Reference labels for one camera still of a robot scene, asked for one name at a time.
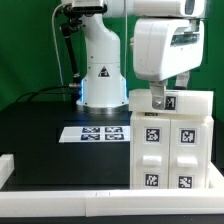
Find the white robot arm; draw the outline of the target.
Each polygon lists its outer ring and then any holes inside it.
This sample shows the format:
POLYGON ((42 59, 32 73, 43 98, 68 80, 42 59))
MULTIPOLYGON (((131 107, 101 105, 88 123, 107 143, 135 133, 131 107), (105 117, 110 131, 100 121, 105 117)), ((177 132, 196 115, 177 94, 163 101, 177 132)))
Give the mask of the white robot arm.
POLYGON ((114 113, 131 104, 120 68, 120 39, 104 24, 106 18, 136 16, 128 42, 137 78, 150 83, 149 105, 166 107, 169 78, 186 77, 203 57, 206 0, 61 0, 66 39, 81 30, 86 44, 87 72, 73 72, 76 105, 92 113, 114 113))

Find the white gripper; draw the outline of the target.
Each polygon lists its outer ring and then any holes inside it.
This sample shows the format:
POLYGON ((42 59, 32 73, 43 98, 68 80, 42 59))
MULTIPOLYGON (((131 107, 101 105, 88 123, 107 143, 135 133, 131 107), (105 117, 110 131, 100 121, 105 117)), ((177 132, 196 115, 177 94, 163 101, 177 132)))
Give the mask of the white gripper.
POLYGON ((179 74, 174 88, 187 89, 189 70, 201 65, 203 47, 201 20, 141 18, 136 22, 132 38, 133 68, 139 79, 151 81, 154 109, 165 108, 165 79, 179 74))

